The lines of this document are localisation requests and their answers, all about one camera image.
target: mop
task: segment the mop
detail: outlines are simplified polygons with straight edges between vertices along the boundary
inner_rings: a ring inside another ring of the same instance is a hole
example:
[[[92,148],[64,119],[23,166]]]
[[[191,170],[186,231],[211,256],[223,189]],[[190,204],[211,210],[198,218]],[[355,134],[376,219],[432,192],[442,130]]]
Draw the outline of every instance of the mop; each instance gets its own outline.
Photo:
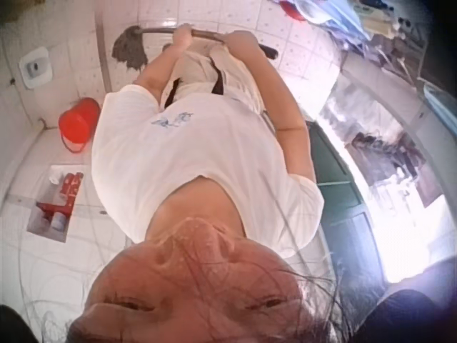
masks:
[[[148,57],[144,51],[143,34],[172,34],[175,30],[174,27],[142,29],[140,26],[130,26],[114,42],[112,57],[119,62],[126,62],[127,68],[140,70],[148,64]],[[223,43],[221,35],[216,32],[192,29],[192,36]],[[269,59],[278,58],[277,50],[263,44],[259,44],[259,46]]]

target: bucket handle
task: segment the bucket handle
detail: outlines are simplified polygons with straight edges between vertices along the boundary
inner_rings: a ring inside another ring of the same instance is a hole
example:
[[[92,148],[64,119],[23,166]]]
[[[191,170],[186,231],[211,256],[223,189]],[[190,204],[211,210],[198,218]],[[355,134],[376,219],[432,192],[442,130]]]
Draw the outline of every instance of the bucket handle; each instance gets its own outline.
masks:
[[[86,143],[84,143],[82,145],[82,147],[79,149],[79,150],[72,150],[68,145],[66,145],[66,142],[65,142],[65,139],[64,139],[64,135],[62,133],[60,133],[60,139],[62,140],[62,143],[64,144],[64,146],[66,147],[66,149],[73,153],[73,154],[79,154],[80,152],[83,151],[84,147],[86,146]]]

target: hand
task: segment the hand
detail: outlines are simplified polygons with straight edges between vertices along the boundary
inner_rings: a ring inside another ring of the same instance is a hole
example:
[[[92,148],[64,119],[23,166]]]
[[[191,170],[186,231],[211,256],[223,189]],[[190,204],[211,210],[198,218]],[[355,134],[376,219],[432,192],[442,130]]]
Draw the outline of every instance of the hand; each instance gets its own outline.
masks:
[[[257,38],[249,31],[235,31],[225,34],[221,38],[227,45],[230,54],[244,63],[266,58],[258,45]]]
[[[190,24],[182,24],[173,34],[173,45],[180,48],[182,51],[187,50],[192,44],[192,26]]]

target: beige pants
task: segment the beige pants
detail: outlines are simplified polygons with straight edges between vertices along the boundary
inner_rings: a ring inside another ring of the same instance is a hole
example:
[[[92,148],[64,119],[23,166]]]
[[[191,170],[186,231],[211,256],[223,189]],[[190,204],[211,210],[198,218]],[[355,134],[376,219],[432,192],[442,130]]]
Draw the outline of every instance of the beige pants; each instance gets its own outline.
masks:
[[[200,41],[176,62],[175,68],[161,99],[165,104],[174,80],[181,78],[182,83],[176,92],[175,101],[192,93],[211,93],[217,81],[214,61],[221,71],[224,81],[224,96],[243,102],[257,114],[263,112],[263,102],[256,82],[243,62],[235,59],[225,46],[219,43]]]

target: red bucket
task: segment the red bucket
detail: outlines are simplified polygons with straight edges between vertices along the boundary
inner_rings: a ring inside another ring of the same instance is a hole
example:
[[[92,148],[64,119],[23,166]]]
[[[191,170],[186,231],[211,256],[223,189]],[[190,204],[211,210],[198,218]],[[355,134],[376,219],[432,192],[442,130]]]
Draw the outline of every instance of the red bucket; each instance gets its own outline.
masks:
[[[91,98],[84,98],[72,109],[59,118],[60,135],[64,146],[74,154],[83,151],[94,135],[100,117],[99,103]],[[69,143],[78,148],[72,149]]]

